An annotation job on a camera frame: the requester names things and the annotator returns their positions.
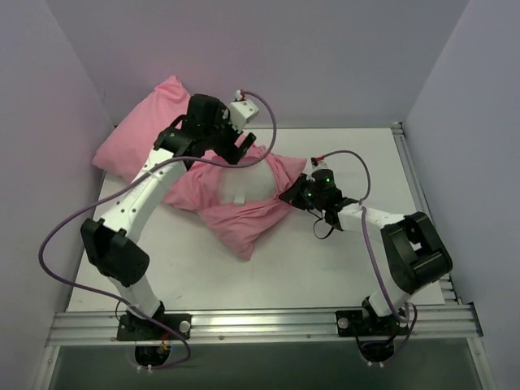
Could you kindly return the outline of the white pillow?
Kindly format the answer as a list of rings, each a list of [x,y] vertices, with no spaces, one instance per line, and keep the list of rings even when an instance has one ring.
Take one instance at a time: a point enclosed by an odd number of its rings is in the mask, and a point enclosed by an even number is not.
[[[266,160],[251,167],[223,168],[220,171],[218,195],[222,204],[243,206],[247,202],[266,202],[276,192],[276,178]]]

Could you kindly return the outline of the pink floral pillowcase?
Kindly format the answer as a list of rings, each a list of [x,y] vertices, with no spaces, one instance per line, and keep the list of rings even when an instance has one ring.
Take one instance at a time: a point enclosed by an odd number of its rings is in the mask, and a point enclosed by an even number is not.
[[[170,76],[143,99],[115,128],[97,149],[92,164],[114,176],[132,181],[148,157],[160,131],[186,112],[190,94],[176,76]],[[206,152],[205,162],[196,162],[163,198],[177,209],[197,213],[214,236],[240,260],[248,261],[254,242],[269,228],[281,221],[291,210],[279,199],[306,167],[303,158],[268,153],[263,145],[253,145],[245,162],[271,167],[277,192],[269,201],[252,201],[243,206],[222,204],[218,186],[222,167],[215,166],[219,157]]]

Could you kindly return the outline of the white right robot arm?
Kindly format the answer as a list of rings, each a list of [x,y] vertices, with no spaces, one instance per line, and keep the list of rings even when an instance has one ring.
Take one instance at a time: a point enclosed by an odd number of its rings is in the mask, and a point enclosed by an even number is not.
[[[367,208],[343,195],[330,169],[301,174],[279,195],[299,210],[318,211],[332,229],[362,234],[379,287],[364,304],[361,325],[377,336],[390,325],[390,315],[410,298],[453,269],[453,260],[427,214],[393,214]]]

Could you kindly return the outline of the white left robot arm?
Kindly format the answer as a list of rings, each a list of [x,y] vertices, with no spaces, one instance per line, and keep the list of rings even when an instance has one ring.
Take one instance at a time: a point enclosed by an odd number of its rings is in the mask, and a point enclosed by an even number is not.
[[[132,188],[99,219],[86,219],[80,228],[89,262],[137,316],[134,329],[144,340],[158,339],[164,321],[157,315],[161,301],[146,277],[150,257],[138,245],[141,233],[172,185],[207,151],[217,154],[225,167],[241,165],[256,139],[242,132],[257,113],[241,90],[229,105],[205,94],[193,95],[186,113],[158,134]]]

